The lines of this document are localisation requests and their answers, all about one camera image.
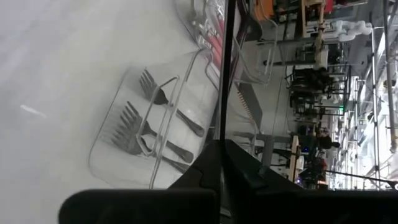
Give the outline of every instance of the table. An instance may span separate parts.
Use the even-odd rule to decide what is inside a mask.
[[[291,182],[295,182],[297,177],[299,176],[299,172],[296,170],[297,166],[297,156],[300,153],[299,149],[299,137],[298,136],[293,136],[293,141],[292,141],[292,155],[290,156],[290,165],[289,165],[289,171],[287,173],[288,179]]]

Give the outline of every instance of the orange object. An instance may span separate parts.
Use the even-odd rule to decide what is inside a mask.
[[[272,0],[255,0],[254,17],[264,21],[274,16],[274,3]]]

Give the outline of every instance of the pole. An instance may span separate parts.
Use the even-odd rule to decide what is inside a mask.
[[[361,175],[343,173],[343,172],[332,171],[332,170],[325,170],[325,172],[328,172],[328,173],[331,173],[331,174],[345,175],[347,177],[357,177],[357,178],[361,178],[361,179],[364,179],[364,180],[373,180],[375,182],[385,182],[385,183],[389,183],[390,182],[389,180],[382,180],[382,179],[377,179],[377,178],[373,178],[373,177],[365,177],[365,176],[361,176]]]
[[[355,148],[355,175],[358,175],[358,78],[355,83],[355,111],[354,111],[354,122],[355,122],[355,130],[354,130],[354,148]],[[358,188],[358,180],[355,178],[355,187]]]
[[[395,14],[397,12],[398,9],[398,4],[397,2],[394,2],[394,6],[392,7],[392,11],[391,14]],[[395,16],[390,16],[390,19],[388,20],[388,29],[390,29],[392,26],[394,26],[392,24],[392,22],[394,22]]]
[[[228,105],[228,93],[231,78],[231,57],[233,45],[233,29],[235,23],[235,4],[236,0],[226,1],[226,13],[224,24],[223,52],[221,61],[220,83],[218,88],[218,120],[216,137],[224,142],[226,132],[226,111]]]
[[[388,93],[388,108],[389,108],[389,117],[390,117],[390,134],[391,134],[391,148],[390,151],[392,153],[395,153],[397,150],[397,143],[396,143],[396,129],[394,127],[394,101],[393,101],[393,95],[392,95],[392,75],[391,75],[391,53],[390,53],[390,47],[389,47],[389,30],[388,30],[388,12],[389,12],[389,5],[388,5],[388,0],[383,0],[383,6],[384,6],[384,14],[383,14],[383,19],[384,19],[384,39],[386,42],[386,70],[387,70],[387,93]]]
[[[351,171],[351,174],[353,174],[353,172],[354,172],[354,167],[350,167],[350,171]],[[350,180],[350,182],[349,182],[349,187],[350,187],[350,189],[353,189],[354,187],[353,187],[353,183],[354,183],[354,176],[351,176],[351,180]]]
[[[349,156],[349,152],[348,152],[348,133],[349,133],[349,131],[348,131],[348,124],[349,124],[349,122],[348,122],[348,112],[346,112],[345,111],[345,113],[344,113],[344,123],[345,123],[345,134],[346,134],[346,136],[345,136],[345,138],[344,138],[344,148],[346,149],[346,152],[345,152],[345,172],[348,172],[348,162],[349,162],[349,159],[348,159],[348,156]],[[345,178],[345,187],[346,187],[346,189],[348,189],[348,178]]]
[[[375,178],[380,178],[380,155],[379,155],[379,111],[377,110],[377,90],[376,90],[376,62],[375,62],[375,49],[374,49],[374,30],[372,31],[372,96],[373,96],[373,143],[374,143],[374,168]]]

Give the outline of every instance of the fork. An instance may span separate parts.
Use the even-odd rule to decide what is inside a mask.
[[[150,75],[150,73],[145,69],[142,73],[142,76],[139,79],[139,83],[141,85],[142,90],[144,91],[145,98],[147,100],[151,100],[157,84]],[[154,104],[156,105],[167,105],[169,100],[166,97],[166,94],[162,89],[159,89],[155,96]],[[199,137],[203,137],[205,134],[205,130],[199,125],[189,119],[185,114],[183,114],[180,110],[177,110],[177,116]]]
[[[132,154],[132,155],[140,154],[142,151],[141,151],[140,146],[136,142],[132,142],[132,145],[134,145],[134,147],[131,148],[130,151],[128,151],[129,147],[125,143],[130,141],[130,139],[127,139],[125,137],[126,136],[124,135],[124,133],[118,132],[118,134],[114,134],[114,138],[112,138],[111,140],[112,140],[113,144],[115,144],[118,148],[122,149],[123,151],[126,151],[129,154]],[[145,142],[145,140],[143,138],[141,138],[141,141],[144,143],[144,146],[148,149],[148,146],[147,146],[147,143]],[[172,167],[174,167],[175,169],[180,171],[182,174],[185,171],[187,171],[189,168],[189,165],[183,164],[181,162],[173,161],[167,157],[162,156],[162,159],[165,162],[167,162],[168,164],[170,164]]]
[[[123,114],[120,115],[122,124],[118,125],[116,129],[116,134],[114,134],[117,143],[120,145],[118,147],[124,147],[125,150],[130,154],[137,153],[135,135],[138,133],[139,126],[142,122],[142,117],[139,115],[138,111],[133,107],[133,105],[127,101],[127,105],[124,107]],[[149,122],[145,121],[144,129],[142,130],[142,135],[150,134],[152,136],[157,136],[157,133],[152,130],[149,126]],[[183,161],[191,163],[193,161],[193,153],[176,146],[175,144],[167,141],[166,146],[175,152]]]

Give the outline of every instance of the white floor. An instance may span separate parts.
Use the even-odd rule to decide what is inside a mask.
[[[110,187],[87,157],[123,72],[195,49],[172,0],[0,1],[0,223]]]

